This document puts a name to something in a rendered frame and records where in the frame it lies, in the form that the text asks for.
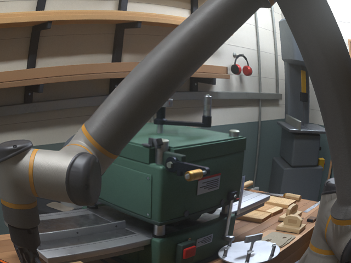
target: red button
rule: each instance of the red button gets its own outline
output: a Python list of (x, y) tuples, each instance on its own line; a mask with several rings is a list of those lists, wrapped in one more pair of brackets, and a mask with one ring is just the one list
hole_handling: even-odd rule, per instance
[(190, 248), (185, 248), (183, 250), (183, 259), (189, 259), (196, 255), (196, 246), (193, 245)]

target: green wall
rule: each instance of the green wall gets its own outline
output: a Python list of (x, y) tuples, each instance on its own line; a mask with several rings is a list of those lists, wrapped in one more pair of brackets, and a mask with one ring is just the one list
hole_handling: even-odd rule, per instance
[[(258, 173), (256, 182), (256, 186), (259, 186), (260, 190), (262, 191), (268, 191), (272, 160), (273, 157), (278, 157), (280, 152), (281, 128), (277, 124), (278, 121), (283, 120), (276, 119), (273, 121), (262, 122), (261, 147), (259, 152)], [(246, 175), (246, 180), (253, 180), (256, 161), (258, 122), (220, 125), (207, 129), (223, 133), (228, 133), (230, 129), (237, 129), (240, 131), (240, 135), (245, 136), (247, 138), (243, 175)], [(38, 145), (34, 146), (34, 148), (58, 151), (63, 147), (63, 145), (64, 143)], [(325, 134), (321, 135), (320, 145), (322, 147), (322, 150), (320, 151), (319, 157), (325, 158), (325, 169), (323, 171), (322, 184), (320, 185), (321, 195), (324, 182), (328, 177), (330, 164), (330, 153)], [(0, 235), (8, 233), (8, 228), (5, 226), (5, 224), (0, 224)]]

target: yellow stripe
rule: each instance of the yellow stripe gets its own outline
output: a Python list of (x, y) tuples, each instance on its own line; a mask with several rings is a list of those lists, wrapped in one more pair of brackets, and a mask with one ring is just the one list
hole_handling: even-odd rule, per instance
[(315, 246), (312, 245), (312, 243), (309, 243), (309, 248), (313, 252), (316, 252), (317, 254), (320, 254), (320, 255), (326, 255), (326, 256), (333, 256), (334, 255), (333, 251), (316, 248)]
[(331, 218), (331, 221), (337, 226), (349, 226), (349, 225), (351, 225), (351, 220), (337, 220), (335, 218)]
[(331, 220), (331, 216), (329, 216), (327, 225), (325, 226), (325, 241), (326, 241), (327, 243), (328, 243), (328, 240), (327, 240), (327, 230), (328, 230), (328, 225), (329, 225), (329, 223), (330, 223), (330, 220)]
[(37, 154), (38, 149), (34, 149), (31, 154), (31, 158), (29, 160), (29, 185), (31, 186), (31, 190), (34, 196), (38, 197), (37, 191), (35, 191), (34, 187), (34, 178), (33, 178), (33, 168), (34, 168), (34, 159)]
[(90, 141), (90, 143), (96, 149), (98, 149), (102, 154), (104, 154), (105, 156), (107, 156), (107, 157), (109, 157), (111, 159), (116, 159), (118, 157), (118, 155), (114, 155), (113, 153), (110, 153), (109, 151), (105, 150), (101, 145), (99, 145), (97, 143), (97, 141), (95, 141), (94, 138), (89, 134), (85, 124), (83, 124), (83, 126), (82, 126), (82, 131), (83, 131), (84, 135), (87, 137), (88, 141)]
[(301, 71), (301, 92), (307, 93), (307, 82), (306, 82), (306, 72), (305, 70)]
[(4, 201), (3, 199), (1, 199), (1, 203), (8, 208), (17, 209), (17, 210), (32, 209), (32, 208), (36, 207), (38, 204), (37, 201), (35, 201), (34, 203), (31, 203), (31, 204), (12, 204), (12, 203)]
[(86, 149), (91, 155), (93, 154), (88, 148), (86, 148), (86, 147), (84, 147), (83, 145), (80, 145), (80, 144), (68, 144), (65, 147), (71, 146), (71, 145), (82, 147), (82, 148)]

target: workbench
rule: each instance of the workbench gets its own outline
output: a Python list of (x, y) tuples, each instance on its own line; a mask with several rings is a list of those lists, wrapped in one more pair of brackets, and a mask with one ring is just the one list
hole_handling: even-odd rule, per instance
[[(298, 210), (305, 211), (309, 207), (313, 206), (316, 202), (302, 199), (298, 204)], [(306, 224), (306, 229), (301, 234), (293, 234), (290, 235), (296, 236), (296, 238), (288, 245), (284, 246), (280, 249), (280, 254), (278, 257), (270, 261), (270, 263), (295, 263), (298, 261), (304, 252), (307, 250), (309, 246), (309, 242), (311, 240), (312, 232), (314, 229), (315, 223), (307, 222), (307, 219), (310, 216), (316, 216), (318, 214), (319, 206), (315, 207), (308, 213), (302, 213), (303, 224)], [(267, 221), (258, 224), (253, 222), (246, 222), (236, 220), (235, 228), (234, 228), (234, 236), (235, 241), (243, 241), (245, 236), (253, 235), (257, 233), (263, 233), (263, 237), (275, 231), (275, 228), (280, 222), (278, 222), (278, 218), (280, 215), (284, 214), (287, 209), (284, 209), (283, 213), (273, 216)], [(10, 235), (1, 235), (0, 236), (0, 259), (4, 260), (8, 263), (20, 263), (16, 251), (13, 247), (13, 244), (10, 239)], [(91, 261), (90, 263), (117, 263), (113, 259), (106, 259), (104, 261), (97, 260)], [(222, 260), (214, 260), (211, 263), (223, 263)]]

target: white wall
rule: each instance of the white wall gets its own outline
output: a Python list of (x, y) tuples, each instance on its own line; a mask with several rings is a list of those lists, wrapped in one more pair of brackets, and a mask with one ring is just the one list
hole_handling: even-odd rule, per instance
[[(0, 1), (0, 12), (33, 11), (36, 0)], [(100, 9), (117, 10), (113, 0), (47, 0), (46, 10)], [(128, 11), (160, 13), (187, 17), (190, 0), (129, 0)], [(284, 64), (281, 60), (279, 20), (281, 11), (275, 5), (275, 17), (279, 50), (279, 80), (281, 101), (263, 101), (262, 120), (284, 117)], [(262, 92), (274, 93), (275, 59), (273, 24), (270, 9), (258, 11), (258, 25), (262, 59)], [(170, 32), (171, 28), (143, 26), (126, 30), (123, 62), (141, 61)], [(26, 68), (30, 41), (30, 27), (0, 29), (0, 71)], [(43, 31), (39, 42), (37, 67), (111, 62), (114, 37), (113, 25), (53, 25)], [(230, 66), (234, 63), (233, 52), (244, 53), (253, 68), (253, 75), (218, 79), (217, 85), (200, 84), (200, 90), (258, 92), (258, 54), (254, 17), (251, 17), (211, 58), (208, 65)], [(238, 64), (244, 66), (244, 59)], [(34, 93), (34, 102), (105, 95), (109, 80), (54, 83), (44, 86), (44, 93)], [(180, 90), (189, 90), (186, 83)], [(24, 87), (0, 89), (0, 106), (21, 104)], [(91, 116), (95, 108), (78, 108), (42, 113), (0, 117), (0, 141), (29, 139), (35, 145), (64, 142)], [(167, 110), (167, 118), (184, 121), (200, 121), (201, 101), (176, 101)], [(258, 121), (257, 100), (215, 100), (213, 125)]]
[[(350, 0), (327, 0), (333, 15), (339, 25), (341, 34), (345, 41), (345, 46), (349, 49), (348, 40), (351, 39), (351, 1)], [(312, 82), (310, 81), (310, 123), (324, 125), (320, 113), (318, 101), (314, 93)]]

